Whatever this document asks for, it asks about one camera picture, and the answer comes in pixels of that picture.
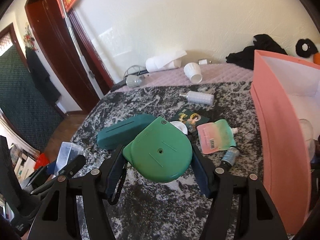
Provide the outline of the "pink quilted bed sheet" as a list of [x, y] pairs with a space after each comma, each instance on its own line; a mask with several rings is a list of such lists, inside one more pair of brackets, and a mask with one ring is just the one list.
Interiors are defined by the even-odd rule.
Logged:
[[253, 70], [232, 63], [201, 64], [189, 63], [184, 68], [175, 68], [161, 72], [145, 73], [137, 76], [135, 87], [129, 87], [122, 81], [112, 87], [113, 92], [125, 92], [133, 89], [158, 86], [188, 86], [205, 83], [251, 81]]

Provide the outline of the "pink green refill pouch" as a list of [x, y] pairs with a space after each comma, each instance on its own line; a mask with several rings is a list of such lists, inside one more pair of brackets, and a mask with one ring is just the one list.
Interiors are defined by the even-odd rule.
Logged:
[[202, 124], [197, 127], [197, 132], [203, 154], [225, 151], [236, 146], [234, 135], [238, 133], [238, 128], [232, 128], [225, 119]]

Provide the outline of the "black coat on hook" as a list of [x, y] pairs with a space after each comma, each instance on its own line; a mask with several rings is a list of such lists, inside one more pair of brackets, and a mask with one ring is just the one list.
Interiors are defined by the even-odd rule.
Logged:
[[42, 94], [45, 100], [55, 105], [61, 94], [50, 80], [50, 75], [41, 63], [34, 50], [27, 47], [25, 49], [27, 64], [30, 70], [31, 78], [36, 89]]

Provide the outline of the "black router box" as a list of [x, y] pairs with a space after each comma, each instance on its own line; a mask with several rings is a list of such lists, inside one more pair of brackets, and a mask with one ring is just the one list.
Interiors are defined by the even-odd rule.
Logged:
[[126, 85], [126, 79], [123, 79], [119, 83], [116, 83], [115, 85], [113, 85], [112, 88], [110, 89], [110, 92], [114, 92], [114, 91], [124, 87], [125, 85]]

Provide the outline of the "orange plush ball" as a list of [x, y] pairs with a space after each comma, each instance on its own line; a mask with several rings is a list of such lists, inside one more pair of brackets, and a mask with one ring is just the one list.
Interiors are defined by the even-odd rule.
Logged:
[[315, 53], [313, 55], [313, 62], [314, 62], [314, 64], [320, 65], [320, 52]]

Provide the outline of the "white paper cup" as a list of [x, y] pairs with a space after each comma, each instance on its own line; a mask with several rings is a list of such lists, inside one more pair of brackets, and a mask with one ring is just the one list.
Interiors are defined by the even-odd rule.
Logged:
[[202, 81], [202, 73], [201, 68], [198, 64], [191, 62], [185, 65], [183, 68], [186, 77], [191, 81], [193, 84], [198, 84]]

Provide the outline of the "small silver metal item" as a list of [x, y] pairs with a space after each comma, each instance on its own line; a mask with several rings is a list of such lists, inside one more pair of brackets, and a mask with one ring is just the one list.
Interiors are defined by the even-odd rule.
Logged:
[[200, 59], [198, 61], [199, 65], [204, 65], [204, 64], [212, 64], [212, 61], [210, 61], [209, 59]]

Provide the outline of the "dark green illustrated card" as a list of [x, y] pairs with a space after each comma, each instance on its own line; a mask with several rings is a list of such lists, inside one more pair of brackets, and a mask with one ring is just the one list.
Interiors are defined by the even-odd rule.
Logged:
[[194, 133], [197, 131], [197, 126], [208, 123], [209, 118], [187, 108], [182, 108], [172, 117], [171, 121], [182, 122], [188, 132]]

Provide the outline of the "black white patterned blanket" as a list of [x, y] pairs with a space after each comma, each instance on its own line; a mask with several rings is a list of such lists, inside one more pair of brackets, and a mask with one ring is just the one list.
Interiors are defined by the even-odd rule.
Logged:
[[[260, 130], [248, 82], [107, 94], [72, 137], [86, 165], [85, 239], [287, 239], [264, 188]], [[202, 135], [172, 124], [182, 108], [231, 142], [205, 155]]]

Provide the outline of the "green quilted door curtain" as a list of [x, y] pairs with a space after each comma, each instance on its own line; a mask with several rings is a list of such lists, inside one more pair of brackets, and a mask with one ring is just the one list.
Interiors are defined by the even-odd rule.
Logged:
[[1, 56], [0, 79], [2, 112], [24, 141], [44, 151], [63, 118], [36, 89], [15, 46]]

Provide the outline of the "grey paper cup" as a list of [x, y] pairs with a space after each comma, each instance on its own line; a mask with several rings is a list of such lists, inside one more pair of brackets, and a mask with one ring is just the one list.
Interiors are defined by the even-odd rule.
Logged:
[[148, 74], [143, 75], [128, 75], [126, 78], [126, 85], [129, 88], [136, 88], [143, 86], [146, 83]]

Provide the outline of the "clear plastic box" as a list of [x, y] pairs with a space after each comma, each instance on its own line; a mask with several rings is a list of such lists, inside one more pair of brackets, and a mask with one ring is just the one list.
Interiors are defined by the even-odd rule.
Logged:
[[56, 159], [54, 175], [57, 176], [77, 155], [83, 155], [83, 152], [84, 148], [82, 146], [72, 142], [62, 142]]

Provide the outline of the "white spray bottle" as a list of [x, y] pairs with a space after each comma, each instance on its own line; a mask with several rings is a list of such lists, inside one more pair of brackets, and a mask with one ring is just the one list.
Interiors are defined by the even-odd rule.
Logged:
[[191, 103], [200, 103], [204, 105], [213, 105], [214, 96], [213, 94], [200, 93], [195, 91], [188, 91], [187, 93], [181, 93], [179, 96], [185, 98]]

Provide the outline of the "black clothing pile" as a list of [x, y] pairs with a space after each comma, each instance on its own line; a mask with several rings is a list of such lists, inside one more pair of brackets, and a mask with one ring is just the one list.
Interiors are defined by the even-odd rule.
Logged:
[[237, 53], [230, 53], [226, 57], [227, 63], [236, 64], [239, 67], [253, 70], [254, 68], [254, 51], [263, 50], [274, 53], [287, 55], [287, 52], [281, 48], [275, 40], [267, 34], [258, 34], [254, 36], [252, 46], [247, 46], [242, 51]]

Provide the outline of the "pink cardboard storage box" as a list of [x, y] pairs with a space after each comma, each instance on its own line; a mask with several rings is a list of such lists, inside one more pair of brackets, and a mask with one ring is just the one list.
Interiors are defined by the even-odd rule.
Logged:
[[263, 145], [264, 187], [287, 233], [296, 234], [309, 213], [310, 156], [300, 120], [319, 136], [319, 65], [256, 50], [251, 96]]

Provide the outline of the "teal glasses case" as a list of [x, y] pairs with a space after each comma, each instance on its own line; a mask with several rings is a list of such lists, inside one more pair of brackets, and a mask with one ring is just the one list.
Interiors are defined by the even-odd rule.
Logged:
[[126, 146], [156, 119], [151, 114], [139, 114], [104, 128], [97, 135], [97, 144], [106, 150]]

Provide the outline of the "green tape measure case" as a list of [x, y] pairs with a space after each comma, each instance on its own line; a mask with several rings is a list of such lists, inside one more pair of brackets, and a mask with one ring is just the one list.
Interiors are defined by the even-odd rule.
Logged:
[[185, 134], [157, 117], [123, 148], [123, 156], [144, 178], [169, 183], [188, 169], [193, 150]]

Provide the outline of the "white round lid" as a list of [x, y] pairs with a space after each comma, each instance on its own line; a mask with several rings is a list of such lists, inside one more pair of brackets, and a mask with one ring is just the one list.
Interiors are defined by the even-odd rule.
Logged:
[[177, 129], [179, 129], [183, 134], [187, 135], [188, 134], [188, 128], [187, 126], [180, 121], [171, 121], [170, 122], [173, 126], [175, 126]]

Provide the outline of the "white paper roll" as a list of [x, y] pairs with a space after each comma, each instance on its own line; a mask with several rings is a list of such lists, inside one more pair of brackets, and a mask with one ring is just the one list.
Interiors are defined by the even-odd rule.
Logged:
[[145, 66], [149, 73], [161, 72], [180, 68], [182, 57], [186, 56], [185, 50], [177, 50], [160, 56], [154, 56], [146, 60]]

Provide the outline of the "black white panda plush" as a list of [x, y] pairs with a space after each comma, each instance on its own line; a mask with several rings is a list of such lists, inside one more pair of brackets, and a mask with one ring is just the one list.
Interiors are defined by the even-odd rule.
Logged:
[[319, 52], [319, 46], [316, 46], [310, 39], [300, 39], [296, 43], [296, 54], [299, 57], [310, 59], [315, 53]]

